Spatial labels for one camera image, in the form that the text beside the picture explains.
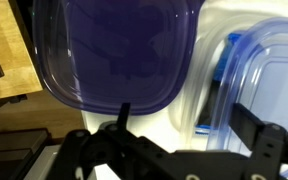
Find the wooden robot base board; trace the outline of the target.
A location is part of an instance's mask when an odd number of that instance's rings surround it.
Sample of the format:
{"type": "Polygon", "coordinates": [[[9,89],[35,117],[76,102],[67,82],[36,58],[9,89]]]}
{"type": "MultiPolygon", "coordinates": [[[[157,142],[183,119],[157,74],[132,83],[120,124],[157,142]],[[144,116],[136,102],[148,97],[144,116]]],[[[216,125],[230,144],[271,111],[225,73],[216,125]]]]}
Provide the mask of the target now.
{"type": "Polygon", "coordinates": [[[28,49],[8,0],[0,0],[0,98],[42,90],[28,49]]]}

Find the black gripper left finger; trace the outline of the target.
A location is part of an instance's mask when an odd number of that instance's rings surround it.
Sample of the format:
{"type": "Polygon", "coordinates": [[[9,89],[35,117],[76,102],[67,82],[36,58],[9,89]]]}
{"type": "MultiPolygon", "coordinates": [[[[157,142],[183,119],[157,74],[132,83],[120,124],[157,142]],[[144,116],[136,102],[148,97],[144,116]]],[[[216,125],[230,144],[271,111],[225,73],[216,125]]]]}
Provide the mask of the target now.
{"type": "Polygon", "coordinates": [[[116,126],[120,132],[127,131],[127,121],[130,114],[130,103],[123,103],[120,108],[120,112],[116,121],[116,126]]]}

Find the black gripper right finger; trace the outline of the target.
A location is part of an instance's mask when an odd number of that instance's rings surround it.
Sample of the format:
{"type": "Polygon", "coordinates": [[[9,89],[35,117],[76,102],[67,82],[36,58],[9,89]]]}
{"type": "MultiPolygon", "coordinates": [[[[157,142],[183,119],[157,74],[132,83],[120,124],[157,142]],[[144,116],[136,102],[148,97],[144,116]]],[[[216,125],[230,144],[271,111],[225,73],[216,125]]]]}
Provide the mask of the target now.
{"type": "Polygon", "coordinates": [[[280,157],[284,150],[284,129],[265,123],[240,103],[232,109],[232,130],[241,141],[239,154],[247,157],[280,157]]]}

